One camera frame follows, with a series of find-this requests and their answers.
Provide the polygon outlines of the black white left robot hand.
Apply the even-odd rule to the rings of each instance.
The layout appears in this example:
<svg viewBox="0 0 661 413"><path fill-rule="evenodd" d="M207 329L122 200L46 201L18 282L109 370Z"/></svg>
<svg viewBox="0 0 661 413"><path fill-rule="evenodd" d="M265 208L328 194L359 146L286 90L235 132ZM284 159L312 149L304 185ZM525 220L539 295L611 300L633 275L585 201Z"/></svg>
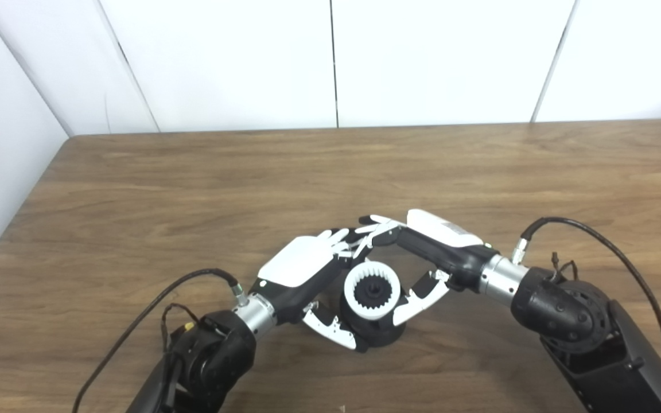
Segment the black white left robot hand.
<svg viewBox="0 0 661 413"><path fill-rule="evenodd" d="M367 352L369 345L316 299L352 267L359 239L354 228L327 229L294 238L265 263L247 293L247 304L236 309L255 339L273 327L304 322L338 345Z"/></svg>

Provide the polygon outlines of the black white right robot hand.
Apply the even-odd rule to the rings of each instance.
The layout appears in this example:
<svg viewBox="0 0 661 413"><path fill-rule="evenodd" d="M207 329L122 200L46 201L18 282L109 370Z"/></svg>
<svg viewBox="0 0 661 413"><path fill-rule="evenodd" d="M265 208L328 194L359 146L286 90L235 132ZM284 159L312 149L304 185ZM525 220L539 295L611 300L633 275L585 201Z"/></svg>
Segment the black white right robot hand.
<svg viewBox="0 0 661 413"><path fill-rule="evenodd" d="M399 326L430 308L450 290L482 292L484 269L499 252L474 233L422 209L407 211L406 222L381 215L359 219L362 236L357 251L367 253L380 246L396 245L434 265L404 295L392 311L391 323Z"/></svg>

